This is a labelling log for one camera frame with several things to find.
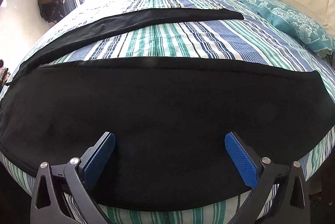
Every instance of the metal pin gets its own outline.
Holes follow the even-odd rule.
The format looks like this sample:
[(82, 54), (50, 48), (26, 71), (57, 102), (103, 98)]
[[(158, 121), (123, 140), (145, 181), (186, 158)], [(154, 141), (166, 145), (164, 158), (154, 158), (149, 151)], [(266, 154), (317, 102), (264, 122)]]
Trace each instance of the metal pin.
[(43, 162), (41, 163), (40, 167), (41, 168), (46, 168), (48, 166), (48, 163), (47, 162)]
[(271, 160), (268, 157), (263, 157), (262, 162), (265, 163), (265, 164), (269, 164), (269, 163), (271, 163)]
[(298, 167), (298, 168), (301, 167), (301, 165), (300, 165), (300, 163), (299, 163), (298, 161), (294, 161), (294, 162), (293, 162), (293, 165), (294, 165), (295, 167)]
[(77, 163), (79, 163), (79, 158), (77, 157), (74, 157), (70, 160), (70, 164), (77, 164)]

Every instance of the pillow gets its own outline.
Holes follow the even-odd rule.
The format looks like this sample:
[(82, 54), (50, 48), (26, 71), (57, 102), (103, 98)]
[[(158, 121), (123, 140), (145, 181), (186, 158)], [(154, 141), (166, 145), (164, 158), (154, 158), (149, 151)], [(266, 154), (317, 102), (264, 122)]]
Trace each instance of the pillow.
[(279, 0), (240, 0), (268, 20), (275, 28), (292, 36), (319, 57), (335, 51), (334, 39), (309, 16)]

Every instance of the metal bolt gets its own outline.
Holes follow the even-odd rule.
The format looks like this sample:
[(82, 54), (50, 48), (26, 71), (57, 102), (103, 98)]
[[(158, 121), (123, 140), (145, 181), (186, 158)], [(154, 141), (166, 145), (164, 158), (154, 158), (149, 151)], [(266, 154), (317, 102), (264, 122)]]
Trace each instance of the metal bolt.
[(70, 164), (77, 164), (77, 163), (79, 163), (79, 158), (77, 157), (74, 157), (70, 160)]
[(43, 162), (43, 163), (41, 163), (41, 168), (46, 168), (47, 166), (48, 166), (48, 163), (47, 162)]
[(299, 163), (298, 161), (294, 161), (294, 162), (293, 162), (293, 165), (294, 165), (295, 167), (298, 167), (298, 168), (301, 167), (301, 165), (300, 165), (300, 163)]
[(268, 157), (263, 157), (262, 162), (265, 163), (265, 164), (269, 164), (269, 163), (271, 163), (271, 160)]

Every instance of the striped bedspread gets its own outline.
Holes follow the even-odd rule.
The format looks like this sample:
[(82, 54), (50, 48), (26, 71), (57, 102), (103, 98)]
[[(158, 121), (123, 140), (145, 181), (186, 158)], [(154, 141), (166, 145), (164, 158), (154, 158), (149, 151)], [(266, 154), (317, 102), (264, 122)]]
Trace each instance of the striped bedspread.
[[(302, 47), (290, 36), (275, 29), (238, 0), (109, 0), (100, 4), (84, 3), (57, 25), (47, 31), (26, 55), (29, 58), (67, 31), (91, 23), (106, 16), (141, 10), (145, 8), (188, 7), (239, 11), (244, 20), (223, 20), (160, 24), (108, 38), (83, 47), (52, 62), (62, 63), (76, 60), (109, 59), (134, 56), (170, 56), (212, 59), (236, 59), (282, 67), (293, 71), (317, 70), (335, 102), (335, 72), (323, 60)], [(7, 87), (0, 94), (5, 95)], [(316, 147), (300, 159), (306, 179), (310, 178), (328, 157), (335, 143), (333, 128)], [(1, 153), (0, 160), (13, 178), (30, 195), (35, 179), (10, 163)], [(272, 203), (277, 186), (269, 194), (268, 203), (260, 216)], [(187, 211), (137, 212), (101, 206), (113, 223), (227, 223), (240, 208), (248, 193)], [(74, 215), (80, 223), (84, 220), (77, 213), (73, 198), (67, 196)]]

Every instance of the dark floor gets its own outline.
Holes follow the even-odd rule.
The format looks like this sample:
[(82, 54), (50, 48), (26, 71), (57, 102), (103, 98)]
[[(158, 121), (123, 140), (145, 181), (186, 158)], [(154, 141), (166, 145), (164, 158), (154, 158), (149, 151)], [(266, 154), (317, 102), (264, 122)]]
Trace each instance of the dark floor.
[[(12, 179), (0, 163), (0, 223), (30, 224), (30, 196)], [(311, 197), (311, 224), (335, 224), (335, 203), (322, 204)]]

